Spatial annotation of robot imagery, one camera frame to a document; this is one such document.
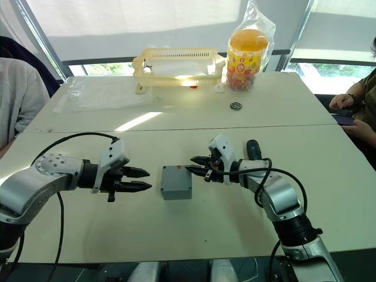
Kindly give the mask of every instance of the white table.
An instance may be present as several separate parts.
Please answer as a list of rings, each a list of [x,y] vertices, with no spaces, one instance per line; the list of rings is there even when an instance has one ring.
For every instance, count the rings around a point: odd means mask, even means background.
[[[308,216],[324,230],[329,251],[375,247],[376,173],[337,125],[248,129],[115,132],[125,142],[129,165],[150,173],[153,185],[135,194],[106,194],[86,189],[63,192],[65,236],[61,263],[188,260],[268,256],[277,241],[272,223],[237,184],[225,186],[193,178],[191,200],[164,201],[160,195],[163,165],[185,165],[208,155],[207,145],[226,134],[245,157],[249,139],[257,139],[273,166],[296,175],[307,191]],[[0,179],[28,167],[47,145],[67,133],[26,133],[0,160]],[[97,162],[108,140],[85,136],[52,152]],[[47,202],[26,230],[23,262],[54,261],[59,238],[60,208],[56,196]]]
[[[296,73],[261,73],[250,93],[229,89],[215,93],[212,86],[197,89],[154,87],[148,89],[153,98],[148,105],[89,112],[53,112],[63,95],[70,93],[74,83],[107,97],[129,95],[134,88],[128,86],[135,85],[133,78],[127,76],[74,79],[61,86],[25,132],[103,132],[116,130],[124,124],[128,124],[125,126],[127,130],[336,124]],[[243,108],[240,111],[230,109],[232,102],[240,102]],[[135,120],[150,112],[161,114],[143,122],[143,118]]]

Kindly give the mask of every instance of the yellow plastic basket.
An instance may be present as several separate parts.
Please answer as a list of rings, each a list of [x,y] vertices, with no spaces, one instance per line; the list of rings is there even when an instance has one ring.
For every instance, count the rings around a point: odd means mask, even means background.
[[[225,59],[214,48],[149,48],[132,65],[141,86],[216,85]]]

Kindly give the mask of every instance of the window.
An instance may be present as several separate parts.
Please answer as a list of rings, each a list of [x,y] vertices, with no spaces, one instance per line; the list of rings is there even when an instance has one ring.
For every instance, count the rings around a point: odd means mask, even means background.
[[[134,69],[132,63],[96,63],[90,65],[69,66],[73,75],[129,75],[132,76]]]
[[[289,63],[285,71],[296,72],[313,94],[341,94],[374,69],[373,66]]]

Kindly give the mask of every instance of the small gray enclosure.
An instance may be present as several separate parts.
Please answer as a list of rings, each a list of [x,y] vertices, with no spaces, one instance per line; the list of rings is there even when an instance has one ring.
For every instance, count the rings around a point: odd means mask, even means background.
[[[165,200],[192,198],[192,174],[185,166],[164,166],[160,192]]]

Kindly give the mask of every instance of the person's hand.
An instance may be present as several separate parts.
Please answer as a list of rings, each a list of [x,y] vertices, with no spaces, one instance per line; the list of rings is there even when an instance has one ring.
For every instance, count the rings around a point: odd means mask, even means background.
[[[356,119],[354,125],[342,125],[343,130],[351,136],[359,138],[367,143],[371,143],[376,138],[376,132],[372,130],[369,124]]]
[[[333,110],[343,109],[350,107],[354,104],[354,99],[347,94],[339,94],[334,96],[329,104],[329,108]]]

